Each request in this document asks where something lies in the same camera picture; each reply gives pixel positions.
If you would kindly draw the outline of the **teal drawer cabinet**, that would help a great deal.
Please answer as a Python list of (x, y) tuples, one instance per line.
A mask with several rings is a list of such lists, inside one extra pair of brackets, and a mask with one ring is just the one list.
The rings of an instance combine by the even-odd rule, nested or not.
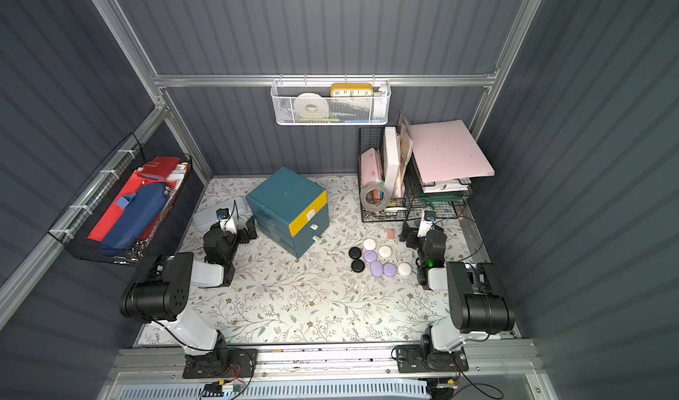
[(288, 225), (312, 202), (323, 187), (293, 172), (280, 168), (246, 195), (246, 201), (262, 233), (295, 258), (302, 257), (330, 225), (327, 205), (297, 234), (290, 235)]

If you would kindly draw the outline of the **yellow top drawer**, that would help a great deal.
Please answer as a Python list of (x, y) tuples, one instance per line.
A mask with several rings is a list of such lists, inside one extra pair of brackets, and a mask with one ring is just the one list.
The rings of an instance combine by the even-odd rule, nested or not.
[(297, 234), (309, 223), (309, 221), (327, 205), (327, 192), (322, 193), (312, 201), (289, 225), (290, 235)]

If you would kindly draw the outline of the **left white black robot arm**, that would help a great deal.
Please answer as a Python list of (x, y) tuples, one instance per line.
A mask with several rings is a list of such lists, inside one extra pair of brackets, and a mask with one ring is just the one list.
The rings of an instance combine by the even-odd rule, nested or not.
[(191, 289), (230, 286), (239, 245), (256, 238), (254, 217), (249, 216), (242, 224), (229, 218), (213, 224), (203, 235), (202, 261), (196, 260), (193, 253), (145, 260), (122, 296), (121, 314), (160, 327), (188, 356), (215, 352), (220, 333), (189, 304)]

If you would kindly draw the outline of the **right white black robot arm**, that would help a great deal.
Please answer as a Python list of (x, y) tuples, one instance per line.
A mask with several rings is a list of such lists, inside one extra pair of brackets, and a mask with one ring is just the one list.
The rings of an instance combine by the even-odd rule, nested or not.
[(514, 328), (516, 314), (493, 264), (446, 260), (447, 236), (433, 223), (413, 227), (405, 222), (399, 240), (417, 252), (418, 284), (448, 295), (448, 316), (421, 337), (424, 356), (452, 353)]

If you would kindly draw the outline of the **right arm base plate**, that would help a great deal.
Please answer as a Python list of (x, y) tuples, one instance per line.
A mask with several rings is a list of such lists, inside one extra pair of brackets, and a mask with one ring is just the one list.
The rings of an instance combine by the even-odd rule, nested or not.
[(463, 349), (455, 352), (424, 352), (421, 346), (401, 344), (391, 351), (391, 359), (400, 373), (457, 373), (467, 372), (469, 363)]

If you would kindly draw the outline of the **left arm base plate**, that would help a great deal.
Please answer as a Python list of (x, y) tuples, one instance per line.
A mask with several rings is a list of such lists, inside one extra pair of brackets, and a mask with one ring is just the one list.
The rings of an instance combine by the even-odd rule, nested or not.
[(258, 350), (222, 348), (201, 356), (186, 355), (185, 380), (250, 378), (254, 375)]

